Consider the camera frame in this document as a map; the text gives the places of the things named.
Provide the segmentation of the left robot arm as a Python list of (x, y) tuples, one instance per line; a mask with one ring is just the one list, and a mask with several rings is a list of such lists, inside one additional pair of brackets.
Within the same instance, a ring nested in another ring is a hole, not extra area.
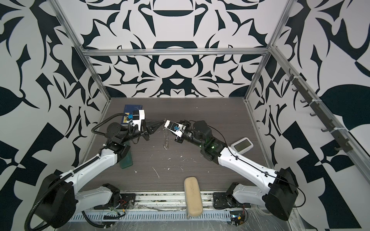
[[(140, 138), (148, 141), (164, 123), (164, 120), (147, 122), (144, 110), (138, 110), (129, 115), (114, 114), (94, 126), (91, 132), (104, 136), (107, 139), (105, 145), (98, 154), (78, 167), (60, 175), (51, 174), (43, 180), (26, 217), (24, 229), (42, 231), (50, 226), (60, 228), (79, 212), (114, 203), (119, 197), (119, 189), (110, 184), (84, 192), (81, 189), (127, 156), (131, 148), (128, 141)], [(41, 218), (44, 225), (32, 228), (34, 215)]]

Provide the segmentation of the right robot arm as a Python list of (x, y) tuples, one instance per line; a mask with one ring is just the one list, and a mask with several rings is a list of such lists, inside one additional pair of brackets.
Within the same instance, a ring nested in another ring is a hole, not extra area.
[(235, 171), (257, 186), (256, 190), (248, 190), (240, 183), (230, 186), (228, 191), (239, 204), (263, 206), (275, 217), (289, 220), (301, 189), (288, 170), (276, 171), (244, 157), (235, 145), (228, 146), (225, 140), (213, 136), (214, 128), (204, 120), (193, 124), (187, 120), (179, 123), (168, 120), (165, 128), (176, 136), (176, 142), (196, 145), (208, 161)]

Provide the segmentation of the blue booklet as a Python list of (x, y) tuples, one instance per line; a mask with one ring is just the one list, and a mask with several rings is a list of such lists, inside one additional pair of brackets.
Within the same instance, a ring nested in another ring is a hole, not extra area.
[(129, 121), (133, 119), (133, 112), (142, 109), (143, 109), (142, 105), (125, 105), (124, 114), (126, 114), (127, 116), (122, 117), (121, 125), (127, 125)]

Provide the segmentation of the green plastic card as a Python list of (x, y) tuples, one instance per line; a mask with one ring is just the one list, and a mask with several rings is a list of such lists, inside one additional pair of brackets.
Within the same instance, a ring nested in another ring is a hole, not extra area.
[(121, 169), (131, 167), (133, 165), (132, 152), (131, 149), (128, 151), (127, 155), (119, 162)]

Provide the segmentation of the white digital timer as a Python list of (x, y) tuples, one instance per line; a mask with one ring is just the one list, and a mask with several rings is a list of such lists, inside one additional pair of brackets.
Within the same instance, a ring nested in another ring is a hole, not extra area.
[(231, 145), (231, 148), (240, 155), (250, 151), (253, 147), (253, 143), (247, 137), (244, 137)]

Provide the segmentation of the beige eyeglass case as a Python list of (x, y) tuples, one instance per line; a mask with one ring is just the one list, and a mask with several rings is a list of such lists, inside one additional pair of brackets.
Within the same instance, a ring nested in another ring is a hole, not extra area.
[(203, 213), (203, 203), (198, 180), (188, 177), (184, 180), (184, 192), (186, 198), (187, 217), (198, 217)]

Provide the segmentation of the small circuit board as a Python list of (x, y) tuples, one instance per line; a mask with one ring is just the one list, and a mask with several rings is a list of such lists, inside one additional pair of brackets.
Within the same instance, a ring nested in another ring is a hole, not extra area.
[(230, 212), (230, 224), (234, 226), (240, 226), (244, 224), (249, 218), (248, 212), (246, 210), (238, 210)]

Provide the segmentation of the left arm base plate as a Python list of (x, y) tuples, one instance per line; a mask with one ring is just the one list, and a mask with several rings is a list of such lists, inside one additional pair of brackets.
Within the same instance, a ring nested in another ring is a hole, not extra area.
[(136, 194), (135, 193), (120, 193), (120, 195), (114, 195), (110, 201), (105, 205), (94, 207), (95, 210), (106, 210), (115, 208), (128, 209), (135, 205)]

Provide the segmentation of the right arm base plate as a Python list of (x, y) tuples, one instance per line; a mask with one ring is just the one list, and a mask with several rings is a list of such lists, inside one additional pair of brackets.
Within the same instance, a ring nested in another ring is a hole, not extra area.
[(217, 210), (227, 208), (251, 208), (250, 203), (239, 203), (232, 195), (222, 192), (213, 193), (213, 207)]

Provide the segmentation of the wall hook rail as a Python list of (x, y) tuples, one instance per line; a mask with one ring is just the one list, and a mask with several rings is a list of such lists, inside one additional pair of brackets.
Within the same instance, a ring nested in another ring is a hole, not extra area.
[(287, 81), (291, 82), (295, 89), (294, 92), (299, 92), (303, 100), (301, 103), (308, 105), (313, 113), (311, 116), (318, 117), (325, 128), (321, 129), (322, 132), (329, 132), (338, 143), (336, 151), (344, 151), (346, 153), (353, 151), (354, 148), (350, 143), (348, 135), (346, 135), (346, 128), (334, 118), (334, 115), (324, 104), (324, 102), (316, 95), (311, 87), (306, 83), (302, 76), (296, 76), (289, 70), (289, 78)]

